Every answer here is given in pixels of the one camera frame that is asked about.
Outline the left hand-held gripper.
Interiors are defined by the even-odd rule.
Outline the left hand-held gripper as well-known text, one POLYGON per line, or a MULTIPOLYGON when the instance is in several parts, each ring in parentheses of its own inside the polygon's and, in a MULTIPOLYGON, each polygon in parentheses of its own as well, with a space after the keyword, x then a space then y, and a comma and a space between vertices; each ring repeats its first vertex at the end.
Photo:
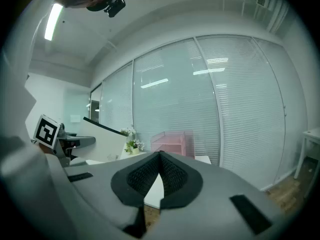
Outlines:
POLYGON ((32 142, 45 154, 56 156, 63 167, 68 167, 72 160, 72 151, 68 148, 88 147, 96 142, 96 138, 68 136, 63 123, 42 114, 36 125, 32 142))

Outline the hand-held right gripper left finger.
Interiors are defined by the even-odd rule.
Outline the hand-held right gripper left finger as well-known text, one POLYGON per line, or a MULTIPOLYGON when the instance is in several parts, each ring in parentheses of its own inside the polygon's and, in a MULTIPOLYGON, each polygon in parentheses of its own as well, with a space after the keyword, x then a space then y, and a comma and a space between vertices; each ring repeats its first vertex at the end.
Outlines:
POLYGON ((125 155, 120 160, 107 163, 75 161, 64 171, 73 179, 73 186, 84 200, 112 225, 123 230, 134 222, 137 209, 122 204, 112 190, 111 179, 119 165, 129 165, 130 162, 138 162, 144 157, 144 153, 140 153, 125 155))

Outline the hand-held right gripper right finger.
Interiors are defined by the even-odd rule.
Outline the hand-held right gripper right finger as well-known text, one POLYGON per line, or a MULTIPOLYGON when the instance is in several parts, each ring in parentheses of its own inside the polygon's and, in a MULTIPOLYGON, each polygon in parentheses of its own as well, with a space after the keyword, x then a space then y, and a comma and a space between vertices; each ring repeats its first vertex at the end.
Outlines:
POLYGON ((285 215, 263 191, 228 169, 181 155, 172 157, 201 174, 202 189, 188 206, 161 210, 159 219, 149 230, 149 239, 275 240, 280 236, 285 215), (240 195, 270 223, 259 234, 255 234, 231 201, 240 195))

